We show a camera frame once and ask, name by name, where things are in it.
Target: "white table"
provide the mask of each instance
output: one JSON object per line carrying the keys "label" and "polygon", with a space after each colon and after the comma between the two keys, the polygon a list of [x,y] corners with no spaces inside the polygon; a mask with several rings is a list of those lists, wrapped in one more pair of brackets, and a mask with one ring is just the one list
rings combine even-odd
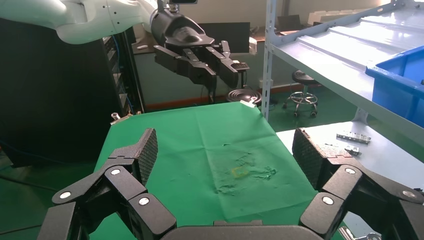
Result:
{"label": "white table", "polygon": [[[366,145],[336,138],[336,133],[342,131],[366,135],[371,137],[371,142]],[[353,157],[367,169],[409,188],[424,189],[424,164],[360,121],[308,127],[307,133],[317,143],[359,147],[362,155]],[[279,139],[292,154],[294,134],[295,130],[277,132]],[[351,212],[343,221],[357,237],[375,232],[362,218]]]}

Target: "stool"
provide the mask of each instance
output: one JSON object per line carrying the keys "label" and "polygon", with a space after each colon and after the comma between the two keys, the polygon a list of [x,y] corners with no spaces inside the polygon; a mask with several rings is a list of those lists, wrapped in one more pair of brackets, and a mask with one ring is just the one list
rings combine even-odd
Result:
{"label": "stool", "polygon": [[303,91],[297,91],[297,92],[292,93],[285,100],[284,104],[282,105],[282,108],[286,109],[287,108],[287,102],[289,100],[292,100],[294,103],[297,104],[296,110],[294,111],[294,116],[298,117],[299,116],[298,109],[299,109],[299,106],[301,104],[312,105],[313,109],[312,109],[312,112],[310,113],[310,116],[315,117],[318,113],[317,112],[318,98],[314,94],[311,94],[311,93],[308,92],[308,85],[318,84],[318,82],[315,81],[315,79],[306,75],[304,72],[302,72],[300,70],[293,72],[293,74],[291,75],[291,78],[296,83],[303,84]]}

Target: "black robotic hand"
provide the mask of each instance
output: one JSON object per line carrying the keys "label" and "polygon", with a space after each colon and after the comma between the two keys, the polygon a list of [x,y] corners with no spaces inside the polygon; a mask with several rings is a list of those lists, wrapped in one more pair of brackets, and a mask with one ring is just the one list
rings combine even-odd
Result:
{"label": "black robotic hand", "polygon": [[151,32],[159,44],[154,46],[155,61],[194,84],[214,89],[219,76],[235,88],[239,72],[246,70],[230,59],[227,41],[215,44],[197,23],[178,12],[159,10],[151,22]]}

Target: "black cabinet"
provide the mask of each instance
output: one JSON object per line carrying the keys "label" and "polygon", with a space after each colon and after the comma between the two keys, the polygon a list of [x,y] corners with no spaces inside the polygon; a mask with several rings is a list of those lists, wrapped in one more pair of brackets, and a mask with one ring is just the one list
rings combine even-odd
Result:
{"label": "black cabinet", "polygon": [[126,115],[127,99],[142,111],[125,33],[115,36],[120,67],[110,37],[72,45],[5,19],[0,33],[0,146],[14,166],[96,161],[111,113]]}

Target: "table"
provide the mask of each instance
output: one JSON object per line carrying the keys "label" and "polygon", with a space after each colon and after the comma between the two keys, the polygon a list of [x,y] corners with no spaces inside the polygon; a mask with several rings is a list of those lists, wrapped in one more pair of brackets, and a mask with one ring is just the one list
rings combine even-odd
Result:
{"label": "table", "polygon": [[[147,113],[114,124],[95,170],[114,149],[136,143],[145,128],[156,129],[159,147],[146,187],[179,227],[215,220],[297,225],[317,193],[260,111],[240,102]],[[90,237],[134,239],[116,214]]]}
{"label": "table", "polygon": [[[348,131],[371,137],[369,145],[336,139],[336,133]],[[307,133],[321,144],[339,147],[359,147],[362,155],[353,156],[367,169],[392,179],[412,189],[424,188],[424,164],[409,153],[388,141],[384,136],[360,121],[340,122],[329,125],[308,127]],[[292,153],[295,130],[278,132],[277,136]],[[366,236],[373,230],[359,216],[349,212],[344,223],[356,236]]]}

